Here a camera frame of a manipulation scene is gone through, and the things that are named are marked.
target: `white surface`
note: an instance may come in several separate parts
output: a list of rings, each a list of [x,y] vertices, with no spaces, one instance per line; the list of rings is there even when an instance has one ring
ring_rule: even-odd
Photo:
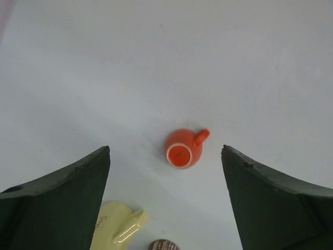
[[[306,0],[20,1],[0,48],[0,188],[110,145],[105,200],[150,214],[130,249],[241,249],[223,144],[333,188],[332,12]],[[160,154],[179,127],[211,130],[186,171]]]

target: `cup handle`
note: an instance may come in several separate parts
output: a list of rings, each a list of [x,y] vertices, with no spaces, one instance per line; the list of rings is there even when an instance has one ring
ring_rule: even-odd
[[[144,210],[132,213],[126,223],[120,229],[120,233],[112,239],[112,243],[119,246],[124,241],[129,240],[134,233],[142,228],[148,220],[148,214]]]
[[[195,137],[194,137],[194,146],[200,146],[209,136],[210,132],[208,129],[201,130]]]

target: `brown object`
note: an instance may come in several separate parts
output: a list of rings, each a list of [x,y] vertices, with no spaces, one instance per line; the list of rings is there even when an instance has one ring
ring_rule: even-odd
[[[179,247],[168,240],[157,240],[151,243],[148,250],[180,250]]]

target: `orange cup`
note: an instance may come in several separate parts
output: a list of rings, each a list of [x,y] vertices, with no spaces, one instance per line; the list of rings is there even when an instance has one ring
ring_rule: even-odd
[[[164,144],[164,155],[177,169],[192,167],[201,157],[202,143],[209,136],[208,129],[195,134],[192,130],[179,129],[169,135]]]

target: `cup rim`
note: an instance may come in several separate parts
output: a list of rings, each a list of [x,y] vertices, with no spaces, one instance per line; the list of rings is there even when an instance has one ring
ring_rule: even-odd
[[[170,158],[169,158],[169,152],[170,152],[170,150],[171,150],[172,148],[174,148],[174,147],[177,147],[177,146],[182,146],[182,147],[186,148],[186,149],[188,150],[188,152],[189,152],[189,161],[188,161],[188,163],[187,163],[186,165],[184,165],[184,166],[181,166],[181,167],[174,165],[174,164],[171,162]],[[192,162],[192,159],[193,159],[193,155],[192,155],[192,151],[191,151],[191,149],[190,149],[187,145],[185,145],[184,143],[176,142],[176,143],[172,143],[172,144],[168,147],[168,149],[166,150],[166,158],[167,158],[169,164],[170,164],[172,167],[174,167],[174,168],[186,168],[186,167],[189,167],[189,166],[190,166],[190,164],[191,164],[191,162]]]

